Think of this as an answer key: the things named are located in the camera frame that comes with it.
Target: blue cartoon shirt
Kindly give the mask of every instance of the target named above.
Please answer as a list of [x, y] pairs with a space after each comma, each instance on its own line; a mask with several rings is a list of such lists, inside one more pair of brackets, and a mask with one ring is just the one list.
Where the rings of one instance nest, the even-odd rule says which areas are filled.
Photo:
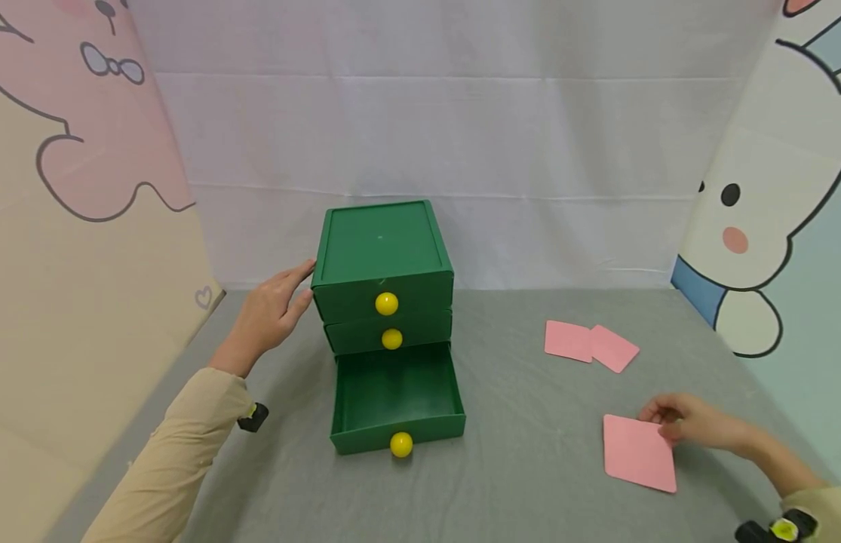
[[704, 317], [707, 324], [710, 324], [715, 330], [719, 306], [722, 305], [722, 298], [728, 292], [727, 288], [720, 287], [704, 275], [700, 275], [679, 256], [677, 257], [677, 264], [674, 265], [671, 284], [683, 293], [683, 296]]

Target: cartoon bunny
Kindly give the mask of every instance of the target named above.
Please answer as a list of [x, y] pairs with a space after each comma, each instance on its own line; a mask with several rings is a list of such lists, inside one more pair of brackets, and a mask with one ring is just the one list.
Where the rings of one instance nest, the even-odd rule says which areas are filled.
[[64, 125], [36, 154], [68, 211], [120, 216], [142, 187], [193, 205], [179, 150], [127, 0], [0, 0], [0, 91]]
[[838, 15], [841, 1], [786, 2], [786, 17], [814, 17], [823, 28], [798, 20], [790, 33], [808, 35], [775, 40], [758, 62], [671, 278], [744, 357], [781, 341], [781, 317], [761, 290], [841, 181], [841, 16], [828, 24], [828, 11]]

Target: heart drawing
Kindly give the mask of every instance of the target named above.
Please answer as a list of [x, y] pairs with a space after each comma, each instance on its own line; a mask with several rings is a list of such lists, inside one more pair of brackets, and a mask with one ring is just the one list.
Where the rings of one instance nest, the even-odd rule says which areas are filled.
[[209, 309], [209, 304], [212, 303], [212, 288], [207, 285], [195, 292], [194, 302], [197, 302], [197, 305], [201, 309]]

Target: beige jacket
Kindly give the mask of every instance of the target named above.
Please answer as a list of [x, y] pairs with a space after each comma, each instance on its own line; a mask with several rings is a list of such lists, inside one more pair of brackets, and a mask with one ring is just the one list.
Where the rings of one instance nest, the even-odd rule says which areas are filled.
[[[203, 476], [227, 435], [254, 405], [244, 379], [198, 371], [118, 484], [82, 543], [171, 543], [191, 515]], [[796, 492], [782, 501], [819, 521], [811, 541], [841, 543], [841, 488]]]

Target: gray tablecloth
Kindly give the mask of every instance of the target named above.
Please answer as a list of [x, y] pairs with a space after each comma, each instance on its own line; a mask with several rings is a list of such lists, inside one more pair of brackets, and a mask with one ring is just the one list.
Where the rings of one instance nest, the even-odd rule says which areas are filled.
[[[53, 531], [78, 541], [193, 371], [241, 306], [228, 293]], [[234, 432], [183, 541], [733, 541], [778, 511], [763, 475], [727, 453], [676, 450], [676, 494], [604, 474], [602, 417], [636, 416], [684, 390], [765, 425], [833, 479], [810, 447], [677, 292], [458, 291], [453, 361], [468, 417], [462, 439], [337, 456], [328, 435], [335, 367], [310, 311], [248, 379], [272, 414]], [[603, 324], [641, 353], [621, 374], [544, 353], [545, 321]]]

